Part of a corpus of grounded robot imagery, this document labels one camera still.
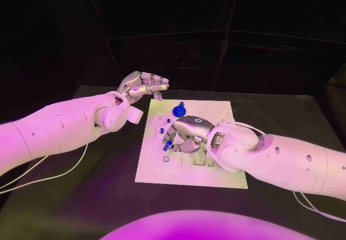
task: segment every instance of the white board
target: white board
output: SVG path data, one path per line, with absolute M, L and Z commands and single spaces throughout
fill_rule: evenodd
M 212 159 L 204 157 L 204 149 L 193 154 L 163 151 L 163 137 L 177 119 L 171 110 L 184 103 L 186 116 L 199 116 L 216 125 L 222 119 L 233 121 L 229 101 L 151 99 L 145 129 L 141 142 L 138 166 L 134 181 L 137 183 L 174 184 L 219 188 L 248 189 L 243 171 L 232 173 L 223 170 Z M 173 143 L 183 140 L 176 135 Z

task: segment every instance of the robotic hand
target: robotic hand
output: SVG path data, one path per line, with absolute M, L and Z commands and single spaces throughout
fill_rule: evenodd
M 232 173 L 248 172 L 258 180 L 295 192 L 346 201 L 346 154 L 298 139 L 264 134 L 249 125 L 183 116 L 171 124 L 163 144 L 170 151 L 194 153 L 204 144 L 206 158 Z
M 0 125 L 0 175 L 24 162 L 65 153 L 124 126 L 138 124 L 142 111 L 131 106 L 144 94 L 161 100 L 168 79 L 132 72 L 116 91 L 57 102 L 23 119 Z

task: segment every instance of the circular hole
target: circular hole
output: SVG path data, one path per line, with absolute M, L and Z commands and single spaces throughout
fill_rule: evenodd
M 308 161 L 308 162 L 311 162 L 311 161 L 313 161 L 313 158 L 311 158 L 311 156 L 310 156 L 310 155 L 307 155 L 307 156 L 305 156 L 305 159 L 307 159 L 307 161 Z

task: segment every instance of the blue object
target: blue object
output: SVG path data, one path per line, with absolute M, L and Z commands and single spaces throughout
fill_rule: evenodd
M 173 115 L 178 118 L 186 115 L 184 102 L 180 102 L 178 106 L 173 108 L 171 112 L 173 112 Z
M 163 147 L 163 151 L 164 152 L 167 152 L 167 150 L 168 150 L 168 146 L 173 144 L 173 142 L 171 141 L 167 141 L 167 143 L 165 143 L 165 145 L 164 145 L 164 147 Z

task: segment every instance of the black table surface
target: black table surface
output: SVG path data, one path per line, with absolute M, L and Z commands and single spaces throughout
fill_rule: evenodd
M 75 98 L 103 94 L 112 87 L 80 86 Z M 301 139 L 337 151 L 343 146 L 311 96 L 167 90 L 163 98 L 230 101 L 233 118 L 264 132 Z M 95 240 L 134 220 L 176 210 L 209 210 L 275 223 L 315 239 L 344 239 L 344 223 L 307 210 L 292 192 L 246 174 L 248 189 L 135 183 L 151 96 L 134 104 L 144 111 L 138 125 L 99 137 L 63 177 L 34 183 L 10 194 L 0 212 L 0 238 Z M 18 185 L 63 173 L 83 147 L 50 156 Z M 308 195 L 315 207 L 346 218 L 346 203 Z

